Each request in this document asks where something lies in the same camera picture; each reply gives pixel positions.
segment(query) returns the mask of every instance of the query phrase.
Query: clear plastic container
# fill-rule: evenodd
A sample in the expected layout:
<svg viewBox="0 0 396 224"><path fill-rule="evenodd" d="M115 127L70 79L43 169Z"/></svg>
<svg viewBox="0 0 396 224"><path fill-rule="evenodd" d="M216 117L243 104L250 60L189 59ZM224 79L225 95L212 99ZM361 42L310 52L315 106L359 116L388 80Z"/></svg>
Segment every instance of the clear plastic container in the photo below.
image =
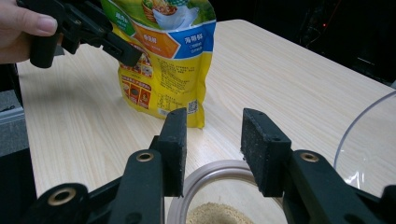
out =
<svg viewBox="0 0 396 224"><path fill-rule="evenodd" d="M380 197L396 184L396 91L366 108L346 130L334 169L351 186Z"/></svg>
<svg viewBox="0 0 396 224"><path fill-rule="evenodd" d="M209 163L186 178L183 192L166 223L287 223L280 199L262 196L245 161Z"/></svg>

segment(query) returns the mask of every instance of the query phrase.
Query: wooden table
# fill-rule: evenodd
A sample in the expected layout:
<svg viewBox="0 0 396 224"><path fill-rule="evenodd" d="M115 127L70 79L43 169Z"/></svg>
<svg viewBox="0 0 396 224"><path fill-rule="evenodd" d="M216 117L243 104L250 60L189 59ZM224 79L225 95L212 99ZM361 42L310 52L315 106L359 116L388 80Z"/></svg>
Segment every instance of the wooden table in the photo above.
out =
<svg viewBox="0 0 396 224"><path fill-rule="evenodd" d="M18 64L37 194L78 182L96 189L122 175L163 120L121 98L118 62L82 45L49 69ZM186 176L212 161L242 160L242 111L266 113L293 149L330 163L351 122L393 89L246 21L219 22L206 79L205 127L188 129Z"/></svg>

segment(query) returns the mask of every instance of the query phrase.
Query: yellow bag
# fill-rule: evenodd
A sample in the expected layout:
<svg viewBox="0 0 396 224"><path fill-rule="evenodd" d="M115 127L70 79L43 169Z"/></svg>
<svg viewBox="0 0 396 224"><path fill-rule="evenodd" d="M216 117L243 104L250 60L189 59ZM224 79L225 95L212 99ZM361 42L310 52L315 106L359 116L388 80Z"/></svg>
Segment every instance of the yellow bag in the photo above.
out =
<svg viewBox="0 0 396 224"><path fill-rule="evenodd" d="M203 128L205 77L212 60L216 16L207 0L102 0L113 32L142 51L136 66L120 63L123 98L165 119L186 107L187 126Z"/></svg>

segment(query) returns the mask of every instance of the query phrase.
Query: barcode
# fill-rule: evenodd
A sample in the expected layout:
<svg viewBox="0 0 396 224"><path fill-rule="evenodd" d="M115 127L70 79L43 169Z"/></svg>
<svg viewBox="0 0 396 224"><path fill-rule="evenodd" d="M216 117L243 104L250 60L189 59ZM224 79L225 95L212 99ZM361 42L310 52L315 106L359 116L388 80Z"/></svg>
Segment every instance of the barcode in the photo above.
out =
<svg viewBox="0 0 396 224"><path fill-rule="evenodd" d="M169 114L169 111L162 110L161 108L158 108L158 113L160 115L167 116Z"/></svg>
<svg viewBox="0 0 396 224"><path fill-rule="evenodd" d="M197 112L197 110L198 110L198 101L194 100L194 101L189 102L189 105L187 107L187 113L193 114L193 113Z"/></svg>

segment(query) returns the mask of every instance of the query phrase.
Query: finger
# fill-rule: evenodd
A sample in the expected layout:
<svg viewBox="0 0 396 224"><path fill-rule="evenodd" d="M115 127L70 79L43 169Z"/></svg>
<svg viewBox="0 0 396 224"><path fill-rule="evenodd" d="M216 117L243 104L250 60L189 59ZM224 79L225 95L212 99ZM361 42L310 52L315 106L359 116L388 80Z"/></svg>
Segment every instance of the finger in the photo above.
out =
<svg viewBox="0 0 396 224"><path fill-rule="evenodd" d="M31 35L50 36L55 34L58 23L50 16L33 12L23 7L3 4L0 21L4 26L24 31Z"/></svg>
<svg viewBox="0 0 396 224"><path fill-rule="evenodd" d="M0 50L0 63L19 63L28 60L31 39L30 35L22 34L12 45Z"/></svg>

